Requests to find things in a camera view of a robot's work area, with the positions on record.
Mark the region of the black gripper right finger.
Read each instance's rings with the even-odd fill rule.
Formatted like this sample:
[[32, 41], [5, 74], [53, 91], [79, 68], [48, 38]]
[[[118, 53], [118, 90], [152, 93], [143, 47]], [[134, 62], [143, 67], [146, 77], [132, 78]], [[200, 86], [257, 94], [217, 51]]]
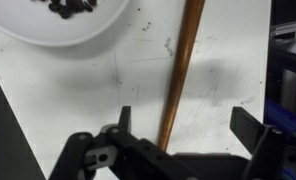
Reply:
[[243, 180], [278, 180], [281, 176], [286, 135], [274, 126], [263, 125], [242, 107], [234, 107], [230, 130], [252, 155]]

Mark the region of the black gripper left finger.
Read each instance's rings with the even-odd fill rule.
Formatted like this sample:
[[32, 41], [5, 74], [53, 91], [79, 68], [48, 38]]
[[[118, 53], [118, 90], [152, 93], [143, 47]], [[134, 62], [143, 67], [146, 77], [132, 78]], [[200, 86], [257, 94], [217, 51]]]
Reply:
[[131, 107], [124, 106], [117, 124], [105, 125], [97, 136], [72, 134], [49, 180], [93, 180], [108, 167], [119, 180], [201, 180], [202, 176], [147, 139], [130, 133]]

